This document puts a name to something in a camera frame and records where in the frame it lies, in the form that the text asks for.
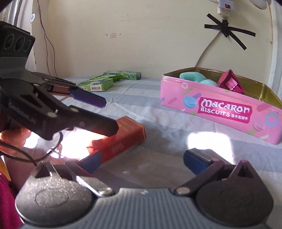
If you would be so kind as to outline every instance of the green box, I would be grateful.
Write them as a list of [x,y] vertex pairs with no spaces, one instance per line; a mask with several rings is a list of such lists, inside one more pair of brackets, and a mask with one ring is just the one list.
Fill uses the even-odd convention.
[[78,84],[80,88],[89,92],[105,91],[113,85],[113,79],[89,80]]
[[123,79],[122,75],[100,75],[100,76],[96,76],[94,78],[91,78],[89,80],[101,80],[101,79],[113,79],[113,81],[117,81],[120,79]]
[[139,80],[141,79],[141,72],[126,72],[126,71],[108,71],[104,75],[122,75],[125,80]]

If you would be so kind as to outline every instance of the macaron illustration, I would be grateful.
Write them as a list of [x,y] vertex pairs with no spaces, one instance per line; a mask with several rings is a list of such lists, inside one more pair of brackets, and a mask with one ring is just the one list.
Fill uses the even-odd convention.
[[259,131],[262,131],[262,130],[265,129],[265,124],[261,123],[261,122],[254,122],[253,126],[254,126],[256,132],[259,132]]
[[279,117],[275,112],[270,112],[265,117],[265,123],[268,126],[275,126],[278,123]]
[[194,96],[186,96],[186,97],[184,97],[183,102],[184,102],[184,104],[187,108],[192,109],[197,105],[196,99],[201,97],[201,96],[202,96],[201,93],[197,93]]

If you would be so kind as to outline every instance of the white fan blade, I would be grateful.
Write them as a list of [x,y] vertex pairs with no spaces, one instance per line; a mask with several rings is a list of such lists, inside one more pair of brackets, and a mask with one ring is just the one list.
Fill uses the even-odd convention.
[[250,0],[257,8],[261,10],[265,10],[267,8],[266,0]]

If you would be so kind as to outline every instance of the black tape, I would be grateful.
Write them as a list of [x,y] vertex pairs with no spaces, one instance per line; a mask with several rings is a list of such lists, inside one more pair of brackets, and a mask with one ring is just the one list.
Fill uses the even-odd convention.
[[255,37],[255,33],[254,32],[251,32],[251,31],[248,31],[248,30],[245,30],[245,29],[240,29],[240,28],[235,28],[235,27],[228,26],[228,21],[225,20],[225,19],[223,19],[222,22],[220,22],[219,20],[217,20],[211,14],[208,14],[207,17],[209,19],[211,19],[217,25],[207,25],[207,24],[205,24],[205,28],[219,30],[220,32],[222,32],[222,34],[225,37],[228,37],[228,36],[232,37],[242,47],[242,49],[244,49],[244,50],[246,50],[247,47],[231,31],[236,31],[236,32],[244,33],[244,34],[247,34],[247,35]]

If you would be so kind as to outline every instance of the red sleeve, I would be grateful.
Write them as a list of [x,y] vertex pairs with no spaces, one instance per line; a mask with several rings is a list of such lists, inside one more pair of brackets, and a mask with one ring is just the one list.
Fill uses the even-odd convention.
[[9,188],[9,181],[0,173],[0,228],[18,229],[22,224]]

